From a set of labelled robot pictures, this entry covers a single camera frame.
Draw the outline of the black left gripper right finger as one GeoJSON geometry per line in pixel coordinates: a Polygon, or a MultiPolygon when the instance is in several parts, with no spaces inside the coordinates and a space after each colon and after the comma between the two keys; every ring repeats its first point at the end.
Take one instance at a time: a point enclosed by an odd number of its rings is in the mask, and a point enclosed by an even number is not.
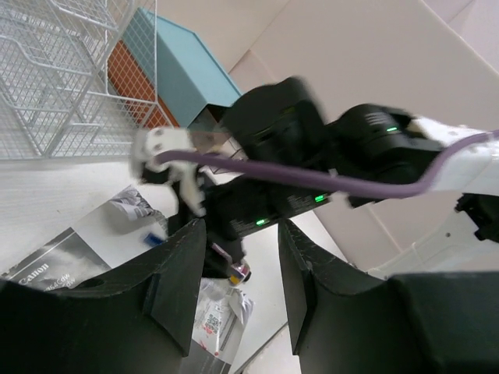
{"type": "Polygon", "coordinates": [[[381,280],[278,225],[292,353],[304,373],[495,373],[498,275],[381,280]]]}

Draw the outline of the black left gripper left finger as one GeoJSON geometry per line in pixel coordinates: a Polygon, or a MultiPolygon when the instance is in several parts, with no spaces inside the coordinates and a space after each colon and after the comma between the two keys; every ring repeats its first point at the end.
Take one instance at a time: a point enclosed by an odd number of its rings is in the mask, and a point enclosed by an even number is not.
{"type": "Polygon", "coordinates": [[[206,246],[202,220],[84,281],[1,283],[4,373],[176,373],[189,354],[206,246]]]}

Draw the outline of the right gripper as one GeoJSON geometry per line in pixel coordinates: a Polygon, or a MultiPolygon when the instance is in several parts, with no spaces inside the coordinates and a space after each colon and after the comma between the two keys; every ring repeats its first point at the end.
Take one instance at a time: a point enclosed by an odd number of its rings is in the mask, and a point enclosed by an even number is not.
{"type": "MultiPolygon", "coordinates": [[[[224,114],[246,159],[192,152],[204,194],[207,243],[202,277],[237,287],[250,278],[242,240],[312,210],[335,189],[333,142],[313,95],[296,76],[254,88],[224,114]]],[[[179,219],[193,216],[181,202],[179,219]]]]}

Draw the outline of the clear drawer with gold knob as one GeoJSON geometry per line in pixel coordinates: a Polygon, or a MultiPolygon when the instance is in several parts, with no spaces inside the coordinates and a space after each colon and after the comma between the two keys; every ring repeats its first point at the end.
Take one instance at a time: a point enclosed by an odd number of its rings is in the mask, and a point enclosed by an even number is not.
{"type": "Polygon", "coordinates": [[[194,147],[201,153],[221,153],[237,160],[246,159],[241,146],[223,126],[226,107],[208,104],[188,126],[194,147]]]}

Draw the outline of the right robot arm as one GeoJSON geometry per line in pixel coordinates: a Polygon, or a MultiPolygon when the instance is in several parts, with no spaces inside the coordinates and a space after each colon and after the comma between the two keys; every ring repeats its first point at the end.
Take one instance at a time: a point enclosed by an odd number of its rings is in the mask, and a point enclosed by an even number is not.
{"type": "Polygon", "coordinates": [[[403,109],[358,104],[326,123],[299,78],[259,86],[223,126],[245,159],[172,148],[181,160],[237,173],[210,188],[182,180],[224,238],[278,224],[292,350],[304,373],[495,373],[498,272],[457,271],[498,247],[498,133],[441,124],[403,109]],[[291,221],[336,192],[351,207],[428,192],[459,194],[450,217],[376,270],[313,244],[291,221]]]}

